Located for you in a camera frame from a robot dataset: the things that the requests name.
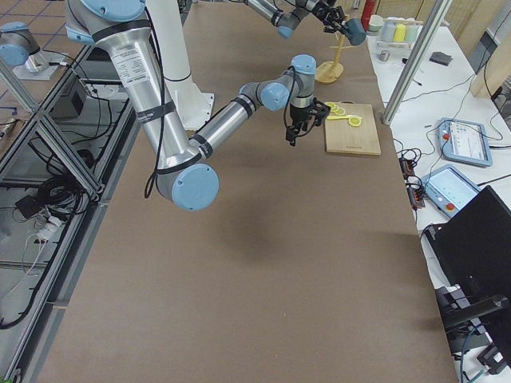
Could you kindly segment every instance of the yellow bottle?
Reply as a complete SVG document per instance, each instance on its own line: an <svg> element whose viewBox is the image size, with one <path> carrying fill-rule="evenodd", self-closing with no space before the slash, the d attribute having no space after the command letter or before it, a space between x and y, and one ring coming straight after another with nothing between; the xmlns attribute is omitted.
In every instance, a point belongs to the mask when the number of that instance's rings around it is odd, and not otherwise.
<svg viewBox="0 0 511 383"><path fill-rule="evenodd" d="M396 31L394 32L394 41L403 42L405 41L406 27L404 24L397 24Z"/></svg>

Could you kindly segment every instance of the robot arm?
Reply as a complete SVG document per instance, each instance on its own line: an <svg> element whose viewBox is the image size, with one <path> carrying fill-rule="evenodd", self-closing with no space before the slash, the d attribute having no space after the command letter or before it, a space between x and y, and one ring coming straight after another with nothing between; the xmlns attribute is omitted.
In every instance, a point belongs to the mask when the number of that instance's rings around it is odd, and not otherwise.
<svg viewBox="0 0 511 383"><path fill-rule="evenodd" d="M41 72L48 68L48 61L41 54L39 44L22 22L0 26L0 57L10 66L25 64L29 72Z"/></svg>
<svg viewBox="0 0 511 383"><path fill-rule="evenodd" d="M358 19L344 21L345 14L341 6L334 7L336 0L287 0L295 8L285 14L277 8L275 2L267 0L244 0L257 13L277 27L283 38L289 38L299 23L308 15L314 14L324 25L327 33L340 32L346 35L352 45L360 45L366 39L366 33Z"/></svg>
<svg viewBox="0 0 511 383"><path fill-rule="evenodd" d="M245 85L189 140L149 44L151 24L144 4L140 0L68 0L67 18L69 37L93 43L111 57L158 155L157 189L185 210L203 209L215 199L219 180L204 161L260 106L276 111L290 104L293 124L287 127L286 138L293 145L311 120L319 125L330 112L313 97L314 58L299 55L279 78Z"/></svg>

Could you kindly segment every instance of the bottle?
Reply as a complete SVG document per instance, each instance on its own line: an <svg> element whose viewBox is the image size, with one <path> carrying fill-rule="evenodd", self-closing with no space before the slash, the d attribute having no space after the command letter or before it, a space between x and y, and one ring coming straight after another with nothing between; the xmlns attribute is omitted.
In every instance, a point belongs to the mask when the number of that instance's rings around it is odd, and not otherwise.
<svg viewBox="0 0 511 383"><path fill-rule="evenodd" d="M396 31L394 32L394 41L403 42L405 41L406 27L404 24L397 24Z"/></svg>
<svg viewBox="0 0 511 383"><path fill-rule="evenodd" d="M414 18L407 18L408 22L414 22ZM417 40L418 35L418 26L414 23L406 25L406 36L405 41L406 42L415 42Z"/></svg>
<svg viewBox="0 0 511 383"><path fill-rule="evenodd" d="M383 41L391 42L394 40L394 33L396 31L396 25L393 21L387 20L382 28L381 39Z"/></svg>

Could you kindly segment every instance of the red bottle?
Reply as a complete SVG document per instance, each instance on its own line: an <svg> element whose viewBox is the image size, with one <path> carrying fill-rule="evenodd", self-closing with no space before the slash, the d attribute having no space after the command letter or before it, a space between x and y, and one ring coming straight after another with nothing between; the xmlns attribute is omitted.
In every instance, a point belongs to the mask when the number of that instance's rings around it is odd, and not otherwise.
<svg viewBox="0 0 511 383"><path fill-rule="evenodd" d="M373 14L376 1L377 0L366 0L366 5L364 6L364 11L362 12L362 17L360 18L360 21L362 22L362 27L366 32L369 29L369 19Z"/></svg>

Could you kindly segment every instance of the monitor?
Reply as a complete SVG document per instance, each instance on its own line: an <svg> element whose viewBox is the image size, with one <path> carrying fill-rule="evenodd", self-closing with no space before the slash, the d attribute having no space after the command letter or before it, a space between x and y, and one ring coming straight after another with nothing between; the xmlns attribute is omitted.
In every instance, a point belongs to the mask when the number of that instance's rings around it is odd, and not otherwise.
<svg viewBox="0 0 511 383"><path fill-rule="evenodd" d="M470 303L496 294L511 299L511 211L490 186L443 226L435 242L446 277L460 285ZM511 309L481 320L511 365Z"/></svg>

